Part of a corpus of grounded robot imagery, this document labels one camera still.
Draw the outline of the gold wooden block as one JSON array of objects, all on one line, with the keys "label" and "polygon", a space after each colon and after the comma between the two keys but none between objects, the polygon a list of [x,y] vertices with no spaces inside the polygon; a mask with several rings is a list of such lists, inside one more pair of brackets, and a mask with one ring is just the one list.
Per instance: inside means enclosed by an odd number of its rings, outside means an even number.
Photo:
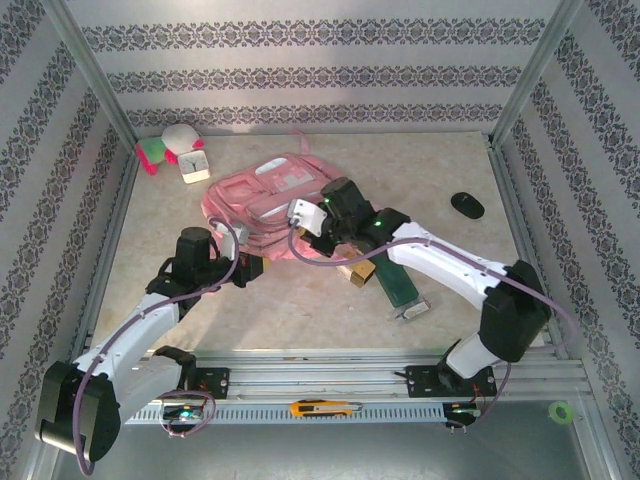
[{"label": "gold wooden block", "polygon": [[353,285],[362,288],[373,276],[375,264],[368,259],[338,266],[337,270]]}]

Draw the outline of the pink backpack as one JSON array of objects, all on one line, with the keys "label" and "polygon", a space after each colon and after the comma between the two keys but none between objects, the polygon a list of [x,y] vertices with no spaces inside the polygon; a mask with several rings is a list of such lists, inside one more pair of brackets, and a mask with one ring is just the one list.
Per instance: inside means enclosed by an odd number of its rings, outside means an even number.
[{"label": "pink backpack", "polygon": [[232,240],[225,225],[239,234],[242,253],[271,261],[291,260],[287,237],[287,211],[291,201],[322,200],[320,191],[344,172],[313,155],[300,134],[300,151],[280,153],[215,181],[203,194],[201,210],[213,219],[212,234],[218,243]]}]

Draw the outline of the dark green pencil case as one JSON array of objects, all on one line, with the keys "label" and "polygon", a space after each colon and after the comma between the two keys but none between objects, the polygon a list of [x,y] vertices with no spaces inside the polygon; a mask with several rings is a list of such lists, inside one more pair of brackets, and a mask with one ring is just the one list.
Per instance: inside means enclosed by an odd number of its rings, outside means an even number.
[{"label": "dark green pencil case", "polygon": [[372,262],[377,279],[394,308],[418,298],[418,290],[403,266],[392,262],[386,253],[374,256]]}]

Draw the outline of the small silver metal object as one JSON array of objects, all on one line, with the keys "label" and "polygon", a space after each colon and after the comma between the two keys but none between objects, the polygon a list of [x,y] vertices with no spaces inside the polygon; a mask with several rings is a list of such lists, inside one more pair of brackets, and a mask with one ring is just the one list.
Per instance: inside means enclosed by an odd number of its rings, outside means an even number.
[{"label": "small silver metal object", "polygon": [[391,315],[391,319],[397,322],[408,323],[427,313],[430,309],[431,304],[424,298],[418,297],[415,300],[396,307]]}]

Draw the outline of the white square alarm clock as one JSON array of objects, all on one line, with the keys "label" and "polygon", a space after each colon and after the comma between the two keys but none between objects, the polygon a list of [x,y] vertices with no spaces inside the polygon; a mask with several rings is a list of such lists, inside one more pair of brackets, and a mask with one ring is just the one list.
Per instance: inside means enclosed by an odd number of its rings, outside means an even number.
[{"label": "white square alarm clock", "polygon": [[194,150],[177,157],[180,174],[186,184],[207,180],[211,176],[209,162],[203,150]]}]

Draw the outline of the black computer mouse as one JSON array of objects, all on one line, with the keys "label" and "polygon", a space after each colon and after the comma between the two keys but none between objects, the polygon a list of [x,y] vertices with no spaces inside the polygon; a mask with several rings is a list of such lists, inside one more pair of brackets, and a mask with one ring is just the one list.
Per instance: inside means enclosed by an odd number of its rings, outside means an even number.
[{"label": "black computer mouse", "polygon": [[467,192],[453,194],[450,204],[457,212],[472,220],[478,220],[485,214],[485,207]]}]

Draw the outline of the white pink green plush toy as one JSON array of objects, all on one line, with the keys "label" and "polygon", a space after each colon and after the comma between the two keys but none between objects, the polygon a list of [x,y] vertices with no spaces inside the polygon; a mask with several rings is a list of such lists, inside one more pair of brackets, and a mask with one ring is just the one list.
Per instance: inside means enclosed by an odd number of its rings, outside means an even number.
[{"label": "white pink green plush toy", "polygon": [[203,148],[204,141],[193,127],[175,124],[167,127],[160,136],[139,140],[135,153],[144,171],[155,176],[161,163],[177,165],[180,155]]}]

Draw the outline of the yellow black utility knife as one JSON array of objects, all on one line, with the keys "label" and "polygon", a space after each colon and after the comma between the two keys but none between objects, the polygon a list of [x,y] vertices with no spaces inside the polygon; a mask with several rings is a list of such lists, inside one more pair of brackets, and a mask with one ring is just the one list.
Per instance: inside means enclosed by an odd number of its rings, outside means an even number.
[{"label": "yellow black utility knife", "polygon": [[290,406],[290,413],[296,418],[348,417],[363,409],[360,402],[322,399],[304,399]]}]

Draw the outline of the green tape roll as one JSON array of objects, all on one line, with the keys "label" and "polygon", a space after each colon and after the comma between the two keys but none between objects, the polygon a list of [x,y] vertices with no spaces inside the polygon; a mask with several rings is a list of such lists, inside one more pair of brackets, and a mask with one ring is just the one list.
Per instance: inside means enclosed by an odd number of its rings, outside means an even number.
[{"label": "green tape roll", "polygon": [[574,410],[566,401],[555,401],[548,407],[549,418],[558,425],[569,425],[574,420]]}]

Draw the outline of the aluminium side rail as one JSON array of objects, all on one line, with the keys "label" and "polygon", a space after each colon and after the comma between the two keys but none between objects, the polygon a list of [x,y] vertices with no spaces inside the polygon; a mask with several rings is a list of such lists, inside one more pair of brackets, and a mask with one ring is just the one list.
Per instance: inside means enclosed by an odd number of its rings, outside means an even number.
[{"label": "aluminium side rail", "polygon": [[79,323],[68,351],[69,359],[82,354],[91,345],[138,169],[138,161],[130,153],[119,178],[88,290],[81,304]]},{"label": "aluminium side rail", "polygon": [[[522,213],[518,195],[508,172],[502,152],[493,146],[489,135],[484,135],[483,139],[485,141],[487,155],[494,173],[516,251],[521,259],[527,261],[533,266],[541,282],[543,293],[548,297],[551,297],[551,294],[547,291],[539,262],[536,259],[535,249],[528,234],[525,216]],[[542,342],[540,353],[553,354],[560,360],[568,359],[569,355],[566,347],[558,347],[558,344],[566,339],[565,334],[566,327],[563,326],[562,319],[558,318],[555,313],[552,313],[552,318],[540,334]]]}]

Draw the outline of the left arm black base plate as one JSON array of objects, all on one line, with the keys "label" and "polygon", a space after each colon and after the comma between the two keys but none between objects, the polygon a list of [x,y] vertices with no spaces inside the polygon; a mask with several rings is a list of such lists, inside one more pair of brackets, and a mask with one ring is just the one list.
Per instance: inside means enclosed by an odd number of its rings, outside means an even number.
[{"label": "left arm black base plate", "polygon": [[222,367],[197,367],[194,387],[209,393],[215,400],[226,400],[231,371]]}]

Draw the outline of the aluminium mounting rail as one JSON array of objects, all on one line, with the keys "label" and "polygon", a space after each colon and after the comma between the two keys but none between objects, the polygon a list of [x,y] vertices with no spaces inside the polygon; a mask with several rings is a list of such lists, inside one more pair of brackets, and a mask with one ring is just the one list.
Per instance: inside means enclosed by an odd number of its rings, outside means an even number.
[{"label": "aluminium mounting rail", "polygon": [[[288,403],[299,399],[359,402],[409,399],[400,375],[411,365],[435,364],[443,351],[420,349],[200,350],[197,365],[230,370],[227,400]],[[580,360],[527,353],[514,364],[503,401],[562,400],[590,396]]]}]

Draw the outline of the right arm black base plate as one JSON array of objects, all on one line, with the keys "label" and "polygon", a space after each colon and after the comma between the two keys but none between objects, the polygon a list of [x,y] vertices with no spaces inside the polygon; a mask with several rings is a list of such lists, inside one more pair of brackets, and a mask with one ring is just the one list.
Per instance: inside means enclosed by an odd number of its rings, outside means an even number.
[{"label": "right arm black base plate", "polygon": [[405,379],[410,398],[477,398],[492,397],[497,383],[491,367],[480,370],[470,379],[462,379],[452,388],[442,383],[434,365],[409,365],[398,375]]}]

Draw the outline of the aluminium frame post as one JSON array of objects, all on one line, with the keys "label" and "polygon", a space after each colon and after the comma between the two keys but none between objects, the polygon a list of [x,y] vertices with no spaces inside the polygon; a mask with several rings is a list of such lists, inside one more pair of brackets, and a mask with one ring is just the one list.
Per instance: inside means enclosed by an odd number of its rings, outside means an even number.
[{"label": "aluminium frame post", "polygon": [[41,2],[120,139],[129,149],[133,149],[138,141],[137,135],[82,29],[73,17],[67,1],[41,0]]},{"label": "aluminium frame post", "polygon": [[495,128],[488,136],[490,145],[494,149],[500,147],[509,135],[512,125],[583,3],[584,0],[559,0]]}]

